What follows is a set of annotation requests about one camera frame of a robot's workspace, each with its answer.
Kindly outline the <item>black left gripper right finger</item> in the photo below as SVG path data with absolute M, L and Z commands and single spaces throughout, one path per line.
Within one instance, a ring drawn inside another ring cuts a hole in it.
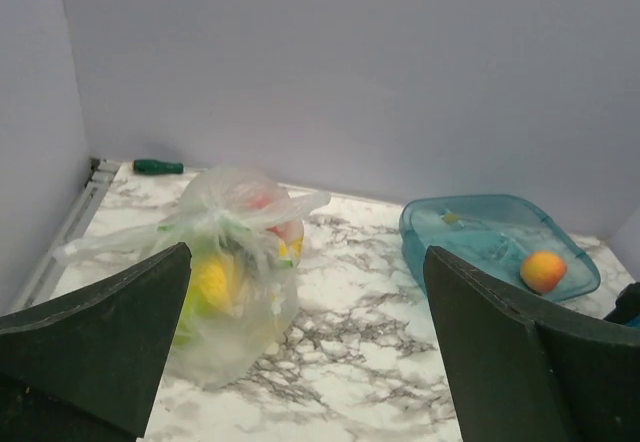
M 441 247 L 423 272 L 464 440 L 638 440 L 639 327 L 552 303 Z

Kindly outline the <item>clear plastic bag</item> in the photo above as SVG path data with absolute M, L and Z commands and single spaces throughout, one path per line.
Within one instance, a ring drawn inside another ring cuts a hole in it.
M 106 252 L 145 259 L 186 243 L 191 275 L 166 370 L 219 388 L 241 378 L 291 325 L 303 220 L 330 200 L 321 191 L 292 196 L 257 170 L 216 166 L 196 175 L 160 222 L 85 236 L 54 257 L 63 265 Z

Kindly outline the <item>yellow fake fruit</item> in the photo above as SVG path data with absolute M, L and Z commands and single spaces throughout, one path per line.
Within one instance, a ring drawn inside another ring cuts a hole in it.
M 236 298 L 238 270 L 229 254 L 197 257 L 184 302 L 188 314 L 231 314 Z

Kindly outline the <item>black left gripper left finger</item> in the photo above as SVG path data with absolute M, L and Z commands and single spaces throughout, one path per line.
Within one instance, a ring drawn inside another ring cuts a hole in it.
M 191 274 L 178 243 L 1 319 L 4 438 L 141 438 Z

